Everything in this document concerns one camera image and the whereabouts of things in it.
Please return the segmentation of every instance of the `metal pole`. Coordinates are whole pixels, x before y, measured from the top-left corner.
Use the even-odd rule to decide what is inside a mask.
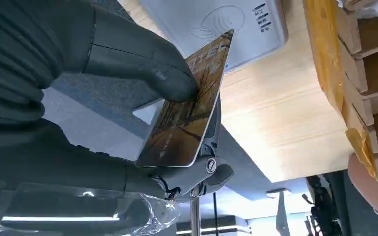
[[[201,214],[199,210],[199,197],[190,203],[190,225],[192,236],[201,236]]]
[[[276,230],[281,236],[290,236],[287,222],[286,208],[284,206],[284,191],[279,192],[278,213],[276,215]]]
[[[215,195],[215,192],[213,193],[213,197],[214,197],[215,236],[218,236],[217,196]]]

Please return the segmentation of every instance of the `light wood surface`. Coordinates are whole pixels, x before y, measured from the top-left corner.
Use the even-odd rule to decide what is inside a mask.
[[[160,33],[137,0],[120,1]],[[222,123],[272,181],[347,168],[346,126],[322,92],[301,0],[283,0],[289,40],[274,54],[224,77]]]

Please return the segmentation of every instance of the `card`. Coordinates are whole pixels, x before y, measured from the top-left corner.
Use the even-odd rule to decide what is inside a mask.
[[[199,93],[184,103],[165,101],[137,166],[187,167],[194,163],[220,91],[234,30],[186,58]]]

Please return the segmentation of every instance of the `fluorescent light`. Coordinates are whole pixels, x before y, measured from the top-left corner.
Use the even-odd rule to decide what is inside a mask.
[[[192,230],[182,230],[182,231],[177,231],[176,232],[178,235],[182,235],[182,234],[190,234],[192,233]]]
[[[20,217],[4,216],[2,221],[47,221],[47,222],[83,222],[83,221],[119,221],[117,217]]]
[[[266,193],[266,196],[268,196],[269,198],[276,198],[279,196],[279,193],[281,192],[284,192],[284,195],[285,196],[292,196],[292,192],[290,192],[289,190],[287,189],[281,189],[279,192],[267,192]]]
[[[232,229],[238,229],[238,230],[242,230],[242,231],[245,231],[245,232],[250,232],[250,228],[239,226],[239,225],[228,225],[228,226],[219,226],[218,227],[218,230],[232,230]],[[215,230],[216,230],[215,227],[205,228],[205,229],[201,229],[201,232],[208,232],[208,231],[215,231]],[[182,231],[177,231],[176,233],[178,235],[190,234],[190,233],[192,233],[192,230],[182,230]]]

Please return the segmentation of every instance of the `robotic arm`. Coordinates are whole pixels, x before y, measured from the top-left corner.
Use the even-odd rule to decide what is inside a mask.
[[[5,214],[86,215],[89,212],[83,207],[90,204],[98,209],[93,213],[113,209],[109,214],[119,214],[124,220],[97,226],[6,225],[89,234],[128,229],[145,224],[148,216],[135,201],[78,200],[18,189],[71,186],[189,201],[218,190],[234,174],[224,160],[215,157],[219,104],[202,151],[189,168],[139,169],[127,160],[70,144],[57,125],[41,118],[41,90],[63,72],[144,80],[173,102],[197,93],[196,81],[178,50],[133,22],[82,0],[0,0],[0,223]],[[53,203],[51,207],[42,206],[46,199]]]

